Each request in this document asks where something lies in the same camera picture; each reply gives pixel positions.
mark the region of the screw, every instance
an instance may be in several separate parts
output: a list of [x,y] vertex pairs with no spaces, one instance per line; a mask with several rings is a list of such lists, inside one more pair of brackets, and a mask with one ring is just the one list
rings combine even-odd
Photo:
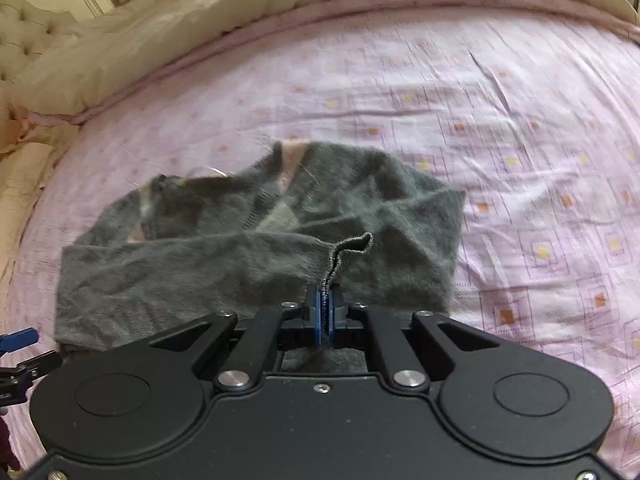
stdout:
[[47,480],[66,480],[66,475],[62,471],[52,471],[47,475]]
[[325,383],[314,384],[314,391],[319,394],[328,394],[331,391],[331,386]]
[[396,383],[400,384],[400,386],[408,386],[410,388],[420,386],[424,384],[426,380],[427,377],[418,370],[400,370],[394,374],[394,381]]
[[225,386],[239,388],[249,382],[249,375],[242,370],[226,370],[218,375],[218,381]]

